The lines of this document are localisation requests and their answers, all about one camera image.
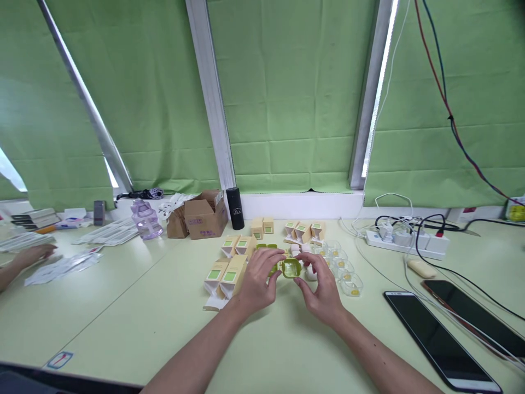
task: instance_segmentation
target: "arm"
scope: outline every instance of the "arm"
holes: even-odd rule
[[[0,292],[3,292],[9,284],[26,268],[30,267],[42,258],[48,258],[56,249],[55,245],[39,245],[21,251],[15,256],[5,268],[0,269]]]
[[[381,393],[441,393],[431,381],[374,337],[341,304],[335,278],[323,257],[302,253],[296,257],[313,265],[318,286],[312,293],[306,282],[295,278],[306,307],[332,328],[355,354]]]
[[[232,339],[246,319],[275,301],[277,277],[268,274],[284,251],[261,248],[246,268],[240,292],[146,385],[142,394],[204,393]]]

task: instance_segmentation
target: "purple plastic bottle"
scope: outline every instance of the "purple plastic bottle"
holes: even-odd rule
[[[162,234],[163,229],[157,219],[157,213],[149,205],[149,202],[141,199],[133,200],[131,210],[133,211],[131,218],[135,222],[138,234],[143,240],[152,239]]]

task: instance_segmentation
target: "red wire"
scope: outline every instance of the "red wire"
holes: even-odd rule
[[[443,100],[443,103],[445,104],[445,107],[447,107],[448,115],[450,116],[450,120],[452,121],[452,125],[454,126],[453,127],[453,131],[455,130],[455,136],[456,136],[456,138],[458,140],[459,145],[461,147],[463,147],[463,144],[461,142],[461,138],[459,137],[458,127],[456,126],[456,120],[454,119],[454,115],[452,114],[452,110],[450,109],[450,106],[448,105],[447,98],[445,97],[445,94],[443,93],[443,89],[441,88],[441,83],[439,82],[439,77],[438,77],[438,75],[436,73],[436,69],[434,67],[434,63],[432,62],[432,56],[430,55],[430,50],[428,49],[427,40],[425,39],[425,33],[423,32],[423,25],[421,24],[421,16],[419,14],[419,4],[418,4],[417,0],[414,0],[414,2],[416,4],[416,13],[417,13],[417,22],[419,24],[419,32],[421,33],[421,40],[423,41],[423,45],[425,46],[425,51],[427,52],[427,57],[428,57],[428,61],[430,63],[430,68],[432,69],[432,74],[434,74],[434,79],[436,80],[436,84],[437,84],[437,87],[439,89],[439,93],[441,95],[441,99]],[[463,148],[463,151],[465,153],[465,156],[466,156],[467,160],[472,164],[472,166],[475,168],[477,174],[479,175],[479,177],[483,181],[488,183],[497,193],[501,194],[507,200],[515,202],[516,204],[519,204],[521,206],[525,206],[525,204],[522,204],[521,202],[519,202],[519,201],[517,201],[517,200],[515,200],[513,198],[510,198],[505,193],[503,193],[500,189],[498,189],[496,186],[491,184],[488,181],[488,179],[481,172],[480,167],[469,157],[469,155],[466,153],[464,148]]]

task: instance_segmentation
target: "black phone screen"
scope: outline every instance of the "black phone screen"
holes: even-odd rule
[[[492,381],[421,301],[405,294],[385,296],[437,372],[448,379]]]
[[[425,281],[439,298],[450,306],[463,319],[482,330],[516,357],[525,357],[525,341],[499,321],[480,304],[447,281]],[[495,349],[500,347],[482,336]]]

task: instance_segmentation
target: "stack of books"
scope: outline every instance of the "stack of books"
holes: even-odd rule
[[[11,223],[25,227],[28,230],[38,230],[60,221],[53,208],[12,215],[11,219]]]

